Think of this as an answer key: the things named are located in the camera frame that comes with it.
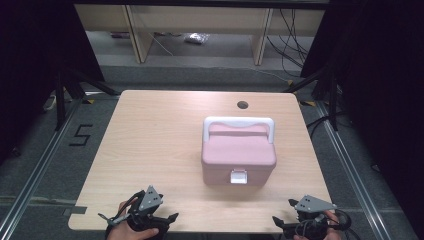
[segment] pink box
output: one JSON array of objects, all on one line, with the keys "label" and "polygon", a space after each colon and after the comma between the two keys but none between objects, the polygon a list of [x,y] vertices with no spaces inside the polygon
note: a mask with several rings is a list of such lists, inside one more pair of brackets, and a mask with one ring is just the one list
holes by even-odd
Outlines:
[{"label": "pink box", "polygon": [[205,119],[202,145],[205,184],[264,185],[276,164],[272,119]]}]

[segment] box handle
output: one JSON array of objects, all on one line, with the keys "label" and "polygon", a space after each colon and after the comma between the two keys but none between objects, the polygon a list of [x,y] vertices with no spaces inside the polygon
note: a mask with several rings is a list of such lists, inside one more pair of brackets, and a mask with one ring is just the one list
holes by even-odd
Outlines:
[{"label": "box handle", "polygon": [[203,122],[203,141],[209,141],[209,126],[212,123],[224,123],[232,127],[249,127],[258,123],[265,123],[268,125],[268,142],[274,142],[274,120],[271,118],[259,117],[207,117]]}]

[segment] box latch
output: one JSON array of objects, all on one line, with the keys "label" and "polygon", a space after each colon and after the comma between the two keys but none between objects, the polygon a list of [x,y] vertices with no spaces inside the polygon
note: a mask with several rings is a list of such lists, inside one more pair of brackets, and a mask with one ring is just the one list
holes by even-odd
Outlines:
[{"label": "box latch", "polygon": [[232,184],[247,184],[247,171],[234,169],[231,171]]}]

